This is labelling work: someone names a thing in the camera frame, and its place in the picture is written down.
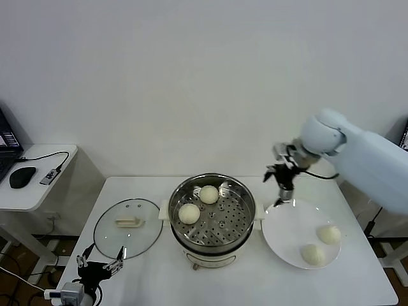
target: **floor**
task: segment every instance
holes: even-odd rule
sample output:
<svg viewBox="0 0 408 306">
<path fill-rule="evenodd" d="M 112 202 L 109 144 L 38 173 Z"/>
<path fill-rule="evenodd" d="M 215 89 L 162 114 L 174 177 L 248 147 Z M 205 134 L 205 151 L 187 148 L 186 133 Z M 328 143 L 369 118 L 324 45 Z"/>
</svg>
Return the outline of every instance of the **floor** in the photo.
<svg viewBox="0 0 408 306">
<path fill-rule="evenodd" d="M 48 240 L 40 240 L 43 244 L 47 244 Z M 61 240 L 55 250 L 55 254 L 59 256 L 69 256 L 73 252 L 73 249 L 76 244 L 76 240 Z M 0 238 L 0 249 L 3 248 L 5 241 L 1 240 Z M 392 244 L 393 248 L 397 248 L 400 243 Z M 378 257 L 383 257 L 384 252 L 379 245 L 374 245 L 374 252 L 377 254 Z M 3 258 L 1 261 L 1 266 L 5 269 L 19 274 L 19 275 L 28 275 L 30 274 L 31 270 L 34 268 L 38 257 L 34 255 L 31 251 L 29 251 L 23 245 L 18 247 L 12 247 L 8 253 L 9 256 L 14 258 L 21 268 L 21 273 L 19 273 L 17 264 L 10 259 L 9 257 Z M 403 260 L 403 264 L 406 269 L 408 269 L 408 257 Z M 47 272 L 53 270 L 53 267 L 48 267 L 46 269 Z M 58 283 L 59 279 L 61 278 L 63 267 L 58 267 L 56 271 L 51 273 L 50 282 L 51 283 Z M 398 280 L 397 276 L 395 275 L 392 269 L 385 269 L 385 272 L 391 281 L 394 290 L 397 292 L 399 298 L 399 306 L 408 306 L 408 288 L 405 288 L 401 285 L 400 281 Z M 55 285 L 51 284 L 48 281 L 48 274 L 42 275 L 41 279 L 38 283 L 38 286 L 45 289 L 53 289 Z M 0 306 L 50 306 L 51 303 L 49 301 L 45 301 L 42 298 L 33 298 L 31 304 L 28 304 L 30 297 L 33 294 L 38 292 L 38 290 L 28 286 L 24 282 L 19 282 L 18 279 L 14 276 L 8 275 L 6 273 L 0 273 Z M 11 302 L 11 300 L 5 296 L 13 296 L 15 297 L 16 302 Z"/>
<path fill-rule="evenodd" d="M 48 243 L 49 240 L 40 240 L 44 245 Z M 69 256 L 71 255 L 76 240 L 61 240 L 55 249 L 54 253 L 59 256 Z M 3 248 L 2 245 L 4 242 L 0 242 L 0 248 Z M 7 254 L 17 260 L 17 263 L 20 265 L 21 272 L 19 273 L 17 264 L 10 258 L 4 257 L 1 261 L 1 266 L 5 269 L 19 275 L 28 275 L 34 268 L 38 257 L 28 250 L 23 245 L 18 247 L 12 247 Z M 49 272 L 53 267 L 47 267 L 45 270 Z M 54 273 L 50 275 L 50 281 L 58 283 L 61 278 L 62 272 L 64 271 L 63 267 L 58 267 Z M 38 286 L 44 289 L 54 289 L 55 285 L 50 284 L 48 281 L 48 274 L 42 275 L 38 283 Z M 30 306 L 28 301 L 30 297 L 38 292 L 35 288 L 27 285 L 24 282 L 18 281 L 14 276 L 8 275 L 6 273 L 0 273 L 0 306 Z M 10 299 L 5 296 L 12 296 L 14 293 L 15 299 L 17 302 L 11 302 Z M 43 298 L 33 298 L 31 306 L 50 306 L 50 301 L 46 301 Z"/>
</svg>

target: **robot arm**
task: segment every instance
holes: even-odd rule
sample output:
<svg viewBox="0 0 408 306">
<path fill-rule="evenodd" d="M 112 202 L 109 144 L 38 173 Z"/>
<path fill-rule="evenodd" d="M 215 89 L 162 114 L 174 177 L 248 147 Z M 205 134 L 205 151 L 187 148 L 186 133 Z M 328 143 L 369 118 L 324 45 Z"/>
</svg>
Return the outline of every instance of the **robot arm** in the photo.
<svg viewBox="0 0 408 306">
<path fill-rule="evenodd" d="M 80 278 L 65 283 L 61 290 L 45 290 L 44 299 L 58 298 L 61 300 L 61 306 L 92 306 L 95 304 L 99 283 L 110 279 L 123 267 L 124 247 L 120 249 L 115 260 L 110 263 L 100 263 L 87 261 L 94 246 L 95 244 L 92 244 L 84 250 L 81 256 L 76 257 Z"/>
<path fill-rule="evenodd" d="M 334 165 L 337 172 L 373 201 L 389 211 L 408 214 L 408 153 L 387 139 L 364 131 L 332 110 L 310 117 L 299 138 L 290 144 L 274 146 L 275 157 L 290 172 L 305 171 L 320 157 Z M 282 189 L 276 165 L 267 176 L 275 175 Z"/>
</svg>

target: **laptop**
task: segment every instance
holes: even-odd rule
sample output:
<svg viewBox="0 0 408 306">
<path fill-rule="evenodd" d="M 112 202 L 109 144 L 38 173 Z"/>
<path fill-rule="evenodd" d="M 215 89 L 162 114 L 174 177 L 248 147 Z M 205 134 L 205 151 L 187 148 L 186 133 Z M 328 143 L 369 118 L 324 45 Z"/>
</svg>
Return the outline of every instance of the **laptop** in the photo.
<svg viewBox="0 0 408 306">
<path fill-rule="evenodd" d="M 4 179 L 23 151 L 4 113 L 0 110 L 0 181 Z"/>
</svg>

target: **glass lid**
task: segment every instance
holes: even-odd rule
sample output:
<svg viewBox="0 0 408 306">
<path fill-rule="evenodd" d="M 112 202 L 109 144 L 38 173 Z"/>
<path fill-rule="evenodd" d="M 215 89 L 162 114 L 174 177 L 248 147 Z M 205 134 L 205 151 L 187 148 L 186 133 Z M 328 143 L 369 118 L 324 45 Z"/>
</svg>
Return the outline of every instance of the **glass lid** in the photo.
<svg viewBox="0 0 408 306">
<path fill-rule="evenodd" d="M 109 208 L 98 220 L 94 242 L 99 252 L 116 258 L 124 247 L 124 259 L 147 251 L 163 227 L 159 207 L 145 199 L 128 199 Z"/>
</svg>

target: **white table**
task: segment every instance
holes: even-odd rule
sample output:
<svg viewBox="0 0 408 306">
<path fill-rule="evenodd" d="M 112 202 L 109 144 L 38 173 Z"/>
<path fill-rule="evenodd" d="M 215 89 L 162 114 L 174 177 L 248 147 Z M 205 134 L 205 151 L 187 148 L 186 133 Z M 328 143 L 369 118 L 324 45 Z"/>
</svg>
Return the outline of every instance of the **white table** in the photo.
<svg viewBox="0 0 408 306">
<path fill-rule="evenodd" d="M 127 198 L 146 198 L 160 205 L 183 177 L 110 177 L 99 195 L 58 288 L 78 277 L 75 256 L 93 243 L 102 213 Z M 273 203 L 276 183 L 260 177 L 237 177 L 264 206 Z M 334 181 L 300 177 L 296 197 L 317 204 L 342 230 L 339 258 L 321 270 L 295 268 L 267 246 L 254 231 L 237 262 L 219 269 L 194 271 L 171 230 L 164 227 L 145 253 L 124 262 L 124 268 L 101 282 L 101 305 L 394 305 L 398 302 L 383 268 L 364 237 Z M 110 260 L 94 248 L 91 261 Z"/>
<path fill-rule="evenodd" d="M 49 245 L 45 247 L 43 244 L 38 242 L 38 240 L 35 239 L 31 233 L 24 228 L 24 225 L 21 224 L 13 214 L 10 214 L 10 212 L 29 212 L 37 209 L 77 153 L 77 146 L 24 145 L 23 147 L 25 148 L 23 156 L 28 159 L 44 156 L 58 151 L 69 152 L 69 158 L 62 166 L 60 174 L 58 174 L 58 176 L 56 176 L 56 178 L 48 186 L 41 185 L 40 181 L 51 169 L 55 169 L 62 163 L 66 157 L 66 154 L 58 154 L 44 159 L 39 159 L 37 161 L 16 163 L 9 171 L 7 176 L 0 182 L 0 228 L 5 231 L 9 237 L 11 236 L 15 240 L 21 242 L 33 253 L 40 257 L 40 260 L 33 270 L 33 273 L 40 273 L 47 265 L 55 264 L 57 256 L 54 255 L 51 250 L 56 247 L 57 241 L 51 241 Z M 12 189 L 9 183 L 11 173 L 19 168 L 30 166 L 36 167 L 37 170 L 28 185 L 21 189 Z M 64 260 L 60 259 L 59 264 L 63 265 Z M 35 277 L 31 277 L 29 280 L 35 283 L 39 278 L 40 275 L 36 275 Z"/>
</svg>

